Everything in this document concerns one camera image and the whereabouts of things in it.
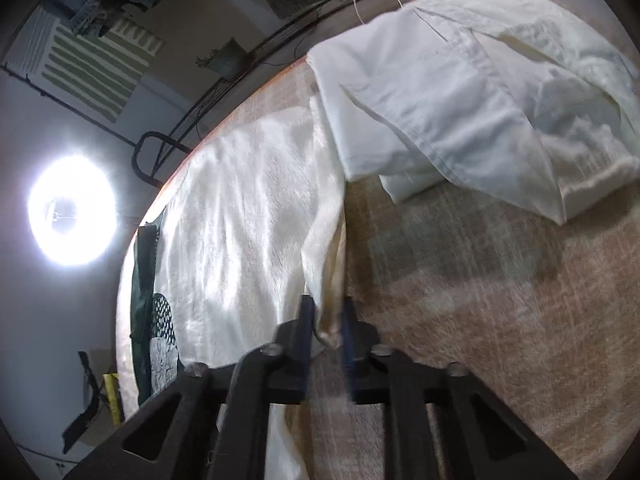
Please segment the white shiny cloth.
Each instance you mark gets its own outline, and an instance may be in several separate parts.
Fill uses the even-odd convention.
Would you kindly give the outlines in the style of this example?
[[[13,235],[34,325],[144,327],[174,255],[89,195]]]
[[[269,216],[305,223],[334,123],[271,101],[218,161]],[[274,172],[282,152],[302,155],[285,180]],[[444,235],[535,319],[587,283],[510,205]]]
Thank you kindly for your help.
[[[329,347],[345,279],[345,177],[318,96],[216,133],[183,163],[146,214],[166,211],[155,290],[169,301],[182,365],[239,361],[316,304]],[[118,370],[128,412],[138,387],[130,339],[134,240],[120,276]]]

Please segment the green patterned scarf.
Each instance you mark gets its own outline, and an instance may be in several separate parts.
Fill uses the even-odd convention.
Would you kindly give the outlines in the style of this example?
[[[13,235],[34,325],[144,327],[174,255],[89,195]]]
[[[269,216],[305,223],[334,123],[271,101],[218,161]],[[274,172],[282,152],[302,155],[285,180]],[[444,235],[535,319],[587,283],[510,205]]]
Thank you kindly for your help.
[[[131,283],[130,339],[137,401],[165,389],[183,369],[167,298],[155,290],[157,253],[166,211],[137,229]]]

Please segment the metal clothes rack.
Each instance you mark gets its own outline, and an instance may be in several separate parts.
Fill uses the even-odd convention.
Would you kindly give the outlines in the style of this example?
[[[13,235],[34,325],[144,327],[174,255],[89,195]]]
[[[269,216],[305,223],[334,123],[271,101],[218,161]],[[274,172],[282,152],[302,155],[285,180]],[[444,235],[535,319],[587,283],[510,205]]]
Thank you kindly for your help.
[[[362,0],[321,0],[312,4],[308,9],[299,12],[295,18],[286,22],[266,39],[262,40],[257,47],[250,50],[240,63],[239,70],[227,80],[218,79],[203,95],[193,104],[170,130],[170,133],[161,133],[150,130],[143,133],[134,146],[131,156],[131,169],[134,175],[142,182],[151,185],[153,188],[161,188],[164,184],[158,180],[156,174],[160,171],[173,151],[180,151],[190,154],[192,148],[186,146],[183,140],[194,130],[198,123],[228,94],[235,89],[246,77],[254,73],[260,66],[267,66],[269,59],[280,53],[292,41],[302,41],[314,32],[318,25],[332,18],[333,15],[351,9],[356,3]],[[146,141],[155,139],[160,141],[160,149],[155,157],[152,170],[147,174],[139,165],[139,156]]]

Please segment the yellow black tripod stand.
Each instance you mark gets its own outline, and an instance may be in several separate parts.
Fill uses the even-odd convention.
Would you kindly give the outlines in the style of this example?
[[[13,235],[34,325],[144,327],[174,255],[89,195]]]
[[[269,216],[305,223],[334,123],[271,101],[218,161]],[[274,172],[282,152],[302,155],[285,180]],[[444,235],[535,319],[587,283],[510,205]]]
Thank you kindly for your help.
[[[64,455],[73,451],[78,443],[95,448],[124,423],[119,377],[114,367],[107,367],[104,373],[96,374],[90,353],[78,350],[77,355],[82,369],[85,405],[62,432]]]

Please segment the folded white garment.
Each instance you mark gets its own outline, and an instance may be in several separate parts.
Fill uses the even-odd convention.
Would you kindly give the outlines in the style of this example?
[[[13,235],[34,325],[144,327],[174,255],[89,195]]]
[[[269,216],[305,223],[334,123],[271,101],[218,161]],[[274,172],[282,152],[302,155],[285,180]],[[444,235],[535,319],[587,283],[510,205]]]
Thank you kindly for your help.
[[[551,0],[414,0],[307,55],[348,180],[556,223],[639,177],[639,73]]]

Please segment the green plant pot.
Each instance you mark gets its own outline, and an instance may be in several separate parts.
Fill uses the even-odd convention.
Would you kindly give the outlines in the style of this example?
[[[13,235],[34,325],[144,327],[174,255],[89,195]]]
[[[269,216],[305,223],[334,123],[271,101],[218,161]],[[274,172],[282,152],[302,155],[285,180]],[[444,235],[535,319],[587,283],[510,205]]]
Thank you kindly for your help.
[[[250,55],[231,38],[220,49],[213,49],[205,58],[197,58],[196,66],[216,73],[226,81],[232,81],[250,64]]]

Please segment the striped hanging towel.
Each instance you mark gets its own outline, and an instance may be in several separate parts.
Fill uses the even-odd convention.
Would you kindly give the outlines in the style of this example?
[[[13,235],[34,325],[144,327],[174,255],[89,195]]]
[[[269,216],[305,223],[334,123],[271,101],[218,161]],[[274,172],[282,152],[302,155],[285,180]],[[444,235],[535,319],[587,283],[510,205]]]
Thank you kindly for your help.
[[[102,37],[85,37],[37,10],[12,44],[6,66],[64,103],[114,124],[164,44],[126,18]]]

